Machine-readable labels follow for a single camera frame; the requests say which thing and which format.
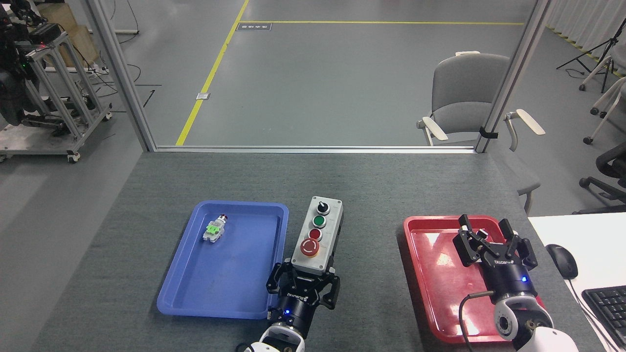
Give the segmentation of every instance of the red button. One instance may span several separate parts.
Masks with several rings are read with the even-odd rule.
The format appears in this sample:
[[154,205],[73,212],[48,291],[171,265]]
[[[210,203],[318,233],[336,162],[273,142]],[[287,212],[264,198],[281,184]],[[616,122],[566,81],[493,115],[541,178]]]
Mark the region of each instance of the red button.
[[322,231],[320,231],[319,229],[312,229],[311,231],[309,231],[309,237],[319,241],[322,239]]
[[316,239],[304,239],[300,243],[300,251],[307,257],[314,257],[319,251],[319,242]]

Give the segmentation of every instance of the computer mouse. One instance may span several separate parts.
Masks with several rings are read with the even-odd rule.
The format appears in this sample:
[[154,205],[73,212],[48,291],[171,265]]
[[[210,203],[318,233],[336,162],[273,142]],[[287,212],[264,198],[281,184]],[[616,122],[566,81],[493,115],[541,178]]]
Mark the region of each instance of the computer mouse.
[[573,279],[578,276],[578,266],[570,251],[558,244],[549,244],[546,246],[546,250],[564,279]]

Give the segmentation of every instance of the gray carpet surface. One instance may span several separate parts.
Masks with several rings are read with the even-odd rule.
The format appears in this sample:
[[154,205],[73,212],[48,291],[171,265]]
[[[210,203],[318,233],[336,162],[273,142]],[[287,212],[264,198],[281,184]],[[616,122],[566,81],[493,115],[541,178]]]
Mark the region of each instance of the gray carpet surface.
[[215,199],[285,204],[289,257],[313,195],[341,199],[345,219],[337,307],[318,308],[307,351],[464,351],[425,325],[402,229],[409,216],[462,213],[506,217],[528,237],[540,263],[531,278],[556,327],[580,351],[602,349],[487,155],[144,153],[33,351],[233,351],[256,341],[266,321],[157,310],[173,253],[193,207]]

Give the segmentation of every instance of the cardboard box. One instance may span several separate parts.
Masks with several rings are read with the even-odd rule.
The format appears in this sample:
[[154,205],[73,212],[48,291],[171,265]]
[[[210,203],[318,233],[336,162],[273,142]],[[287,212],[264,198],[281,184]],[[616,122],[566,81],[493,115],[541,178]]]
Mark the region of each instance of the cardboard box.
[[60,24],[62,31],[69,33],[77,26],[74,14],[67,4],[41,4],[37,9],[48,22]]
[[[82,61],[84,67],[87,67],[87,64],[83,60],[83,57],[85,57],[90,65],[98,59],[98,50],[93,44],[93,40],[91,39],[91,34],[87,30],[87,26],[76,26],[74,29],[69,31],[68,34],[69,41],[74,45],[74,51],[77,51],[76,55],[78,56],[78,59]],[[62,48],[60,52],[63,57],[63,61],[65,61],[65,65],[67,67],[74,67],[74,63],[65,49]]]

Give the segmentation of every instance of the control box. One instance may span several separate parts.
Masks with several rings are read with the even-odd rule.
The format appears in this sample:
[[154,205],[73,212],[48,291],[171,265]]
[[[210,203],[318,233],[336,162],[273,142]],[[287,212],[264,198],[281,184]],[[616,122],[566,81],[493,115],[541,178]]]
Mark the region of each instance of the control box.
[[291,264],[301,271],[321,275],[330,270],[344,216],[341,200],[311,199]]

